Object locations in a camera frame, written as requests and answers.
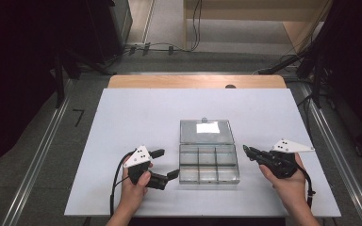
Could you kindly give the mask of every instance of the white triangular marker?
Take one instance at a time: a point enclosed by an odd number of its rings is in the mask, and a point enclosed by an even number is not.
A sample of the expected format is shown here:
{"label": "white triangular marker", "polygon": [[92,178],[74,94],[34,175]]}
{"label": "white triangular marker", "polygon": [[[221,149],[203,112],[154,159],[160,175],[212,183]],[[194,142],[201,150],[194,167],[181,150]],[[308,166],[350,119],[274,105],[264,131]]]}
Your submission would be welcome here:
{"label": "white triangular marker", "polygon": [[272,146],[271,150],[281,153],[305,153],[313,152],[314,148],[287,139],[281,139],[276,144],[274,144],[274,146]]}
{"label": "white triangular marker", "polygon": [[137,148],[136,151],[131,155],[130,158],[123,164],[125,168],[133,167],[138,164],[151,161],[152,157],[149,154],[145,146],[141,145]]}

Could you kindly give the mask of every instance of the gray floor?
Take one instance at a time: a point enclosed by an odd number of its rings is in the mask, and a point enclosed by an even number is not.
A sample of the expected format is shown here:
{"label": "gray floor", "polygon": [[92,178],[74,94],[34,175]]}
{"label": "gray floor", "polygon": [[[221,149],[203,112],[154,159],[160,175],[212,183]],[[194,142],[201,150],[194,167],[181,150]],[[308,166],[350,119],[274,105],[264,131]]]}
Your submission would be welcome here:
{"label": "gray floor", "polygon": [[[280,40],[274,42],[283,42],[284,35],[285,33],[281,32]],[[150,51],[144,56],[142,51],[137,51],[133,55],[125,55],[118,59],[108,69],[117,73],[235,72],[249,74],[276,64],[282,55],[247,53],[174,52],[169,56],[168,52]],[[283,70],[280,73],[294,75],[295,69],[291,66],[287,68],[287,71]],[[69,105],[17,225],[82,225],[84,218],[64,217],[63,213],[100,95],[107,86],[108,80],[108,76],[88,72],[83,73],[78,81],[73,81],[74,88],[71,93],[68,93]],[[300,86],[301,83],[288,83],[288,88],[291,89],[297,102],[304,98]],[[0,225],[55,113],[55,104],[56,95],[54,94],[28,125],[16,146],[0,158]],[[336,132],[341,149],[362,186],[362,158],[355,154],[352,139],[337,113],[325,102],[324,98],[321,98],[321,105],[330,127]],[[80,113],[74,111],[75,109],[82,109],[85,112],[77,126]],[[312,114],[309,114],[309,119],[316,152],[342,213],[342,218],[336,218],[336,223],[337,225],[362,225],[351,196]],[[334,221],[330,218],[320,219],[320,221],[324,225],[334,225]],[[90,225],[105,225],[106,222],[107,218],[92,218]]]}

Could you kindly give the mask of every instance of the black cable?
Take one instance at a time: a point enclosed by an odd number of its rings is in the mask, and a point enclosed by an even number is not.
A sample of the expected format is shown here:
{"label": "black cable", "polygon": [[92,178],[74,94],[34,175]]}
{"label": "black cable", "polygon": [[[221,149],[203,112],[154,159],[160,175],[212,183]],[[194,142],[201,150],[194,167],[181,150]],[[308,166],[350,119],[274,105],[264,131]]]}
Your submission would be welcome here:
{"label": "black cable", "polygon": [[127,177],[125,177],[125,178],[123,178],[121,181],[119,181],[114,187],[116,187],[119,183],[121,183],[121,182],[123,182],[123,181],[125,181],[126,179],[128,179],[129,178],[129,176],[127,176]]}
{"label": "black cable", "polygon": [[86,217],[82,226],[90,226],[92,217]]}
{"label": "black cable", "polygon": [[[330,0],[327,0],[327,2],[325,3],[325,5],[322,7],[321,13],[320,13],[319,17],[318,17],[317,20],[316,20],[316,27],[314,28],[314,30],[317,29],[317,27],[319,26],[320,21],[321,21],[321,17],[323,16],[323,13],[325,12],[325,9],[326,9],[326,7],[328,6],[328,3],[329,3],[329,2],[330,2]],[[284,57],[286,57],[286,56],[299,56],[300,53],[303,53],[306,49],[308,49],[310,46],[312,46],[314,41],[311,41],[310,44],[307,44],[307,46],[301,48],[301,52],[299,52],[299,53],[297,53],[297,54],[291,54],[291,55],[288,54],[290,51],[294,50],[296,46],[304,43],[304,42],[307,41],[309,38],[312,39],[312,38],[313,38],[313,35],[314,35],[314,30],[313,30],[313,32],[312,32],[311,34],[309,34],[309,35],[307,35],[306,37],[304,37],[299,43],[293,45],[292,48],[290,48],[288,51],[286,51],[278,60],[281,61],[281,59],[284,58]]]}
{"label": "black cable", "polygon": [[[169,45],[169,46],[175,47],[175,49],[174,49],[175,52],[178,52],[178,51],[180,51],[180,52],[192,52],[191,50],[186,50],[186,49],[183,49],[183,48],[181,48],[181,47],[179,47],[177,45],[167,43],[167,42],[160,42],[160,43],[154,43],[154,44],[145,44],[143,47],[145,47],[145,46],[150,47],[150,46],[155,46],[155,45]],[[134,49],[134,51],[138,51],[138,50],[144,50],[144,48],[136,48],[136,49]],[[169,51],[169,50],[166,50],[166,49],[149,49],[149,51]],[[117,55],[114,58],[108,60],[107,62],[105,62],[105,64],[104,64],[105,66],[102,65],[101,67],[103,69],[107,69],[107,68],[111,67],[117,61],[117,59],[126,56],[130,52],[131,52],[131,48],[125,49],[122,54]],[[82,73],[89,73],[89,72],[95,71],[95,69],[88,69],[88,67],[89,66],[86,65],[86,66],[81,66],[81,67],[78,67],[78,68]]]}
{"label": "black cable", "polygon": [[304,97],[304,99],[300,103],[298,103],[297,106],[299,107],[302,103],[305,103],[310,98],[311,98],[311,95],[308,95],[308,96]]}
{"label": "black cable", "polygon": [[119,176],[119,172],[120,172],[120,167],[122,166],[124,160],[129,156],[129,155],[132,155],[133,152],[130,152],[130,153],[127,153],[123,158],[122,160],[120,161],[119,163],[119,166],[117,167],[116,169],[116,174],[114,176],[114,181],[113,181],[113,186],[111,188],[111,194],[110,194],[110,216],[112,217],[113,214],[114,214],[114,189],[116,188],[116,183],[117,183],[117,177]]}
{"label": "black cable", "polygon": [[335,218],[332,218],[332,221],[334,222],[335,226],[337,226],[337,220]]}
{"label": "black cable", "polygon": [[290,55],[284,54],[284,55],[282,55],[282,56],[279,58],[279,62],[281,63],[282,60],[283,60],[285,57],[294,57],[294,56],[296,56],[296,54],[290,54]]}
{"label": "black cable", "polygon": [[304,80],[301,78],[296,78],[296,80],[286,80],[285,83],[306,83],[308,85],[313,85],[312,81]]}
{"label": "black cable", "polygon": [[281,162],[284,162],[286,164],[289,164],[291,166],[296,167],[298,170],[300,170],[302,172],[302,174],[304,175],[305,179],[307,180],[307,205],[308,207],[311,208],[311,204],[313,202],[313,196],[314,194],[316,194],[316,192],[313,190],[313,186],[311,184],[311,178],[308,175],[307,171],[304,170],[301,166],[299,166],[299,164],[297,163],[292,163],[290,161],[287,161],[286,159],[282,159],[282,158],[277,158],[278,160],[280,160]]}
{"label": "black cable", "polygon": [[[195,26],[195,16],[196,16],[196,11],[199,7],[199,18],[198,18],[198,31],[196,31],[196,26]],[[193,11],[193,17],[192,17],[192,25],[193,25],[193,34],[195,35],[195,43],[192,46],[192,42],[190,43],[190,50],[194,51],[198,45],[199,42],[201,41],[201,14],[202,14],[202,0],[198,0],[198,2],[196,3],[195,6],[195,10]]]}

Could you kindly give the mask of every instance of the human hand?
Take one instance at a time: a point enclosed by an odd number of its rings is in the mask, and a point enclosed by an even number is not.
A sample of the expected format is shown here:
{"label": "human hand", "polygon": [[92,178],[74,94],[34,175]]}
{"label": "human hand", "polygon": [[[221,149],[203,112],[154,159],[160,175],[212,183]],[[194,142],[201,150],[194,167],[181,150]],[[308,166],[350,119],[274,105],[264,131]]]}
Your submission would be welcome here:
{"label": "human hand", "polygon": [[[296,153],[295,160],[304,169],[301,157]],[[305,203],[305,177],[300,170],[297,170],[290,178],[278,179],[269,168],[260,165],[260,170],[278,193],[283,205],[288,209],[290,206]]]}
{"label": "human hand", "polygon": [[[304,169],[301,157],[295,154],[296,163]],[[260,165],[260,170],[271,183],[272,187],[278,193],[281,201],[289,214],[292,216],[296,225],[306,226],[318,226],[320,225],[311,213],[308,206],[305,195],[305,177],[300,170],[297,170],[291,177],[286,179],[278,179],[272,174],[272,171],[264,166]]]}
{"label": "human hand", "polygon": [[[128,169],[123,168],[123,179],[128,177]],[[148,192],[148,188],[146,185],[149,183],[151,179],[151,173],[149,171],[145,171],[139,178],[136,185],[132,184],[129,178],[125,179],[122,182],[122,196],[120,198],[120,202],[118,208],[124,208],[128,210],[130,213],[134,214],[137,212],[140,204],[142,203],[143,196]]]}
{"label": "human hand", "polygon": [[119,205],[117,206],[116,212],[107,223],[107,226],[116,225],[123,226],[127,225],[132,216],[140,208],[143,196],[148,192],[148,185],[151,179],[151,173],[145,171],[139,178],[136,185],[132,184],[128,177],[128,169],[123,168],[122,176],[122,195],[120,197]]}

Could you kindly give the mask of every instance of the box lid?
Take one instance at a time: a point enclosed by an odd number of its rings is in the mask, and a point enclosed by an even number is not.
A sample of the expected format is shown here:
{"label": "box lid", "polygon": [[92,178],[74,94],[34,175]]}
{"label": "box lid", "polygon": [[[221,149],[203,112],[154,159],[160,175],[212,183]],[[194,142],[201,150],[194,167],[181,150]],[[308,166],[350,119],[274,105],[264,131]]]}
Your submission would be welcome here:
{"label": "box lid", "polygon": [[180,127],[181,144],[234,144],[228,120],[182,120]]}

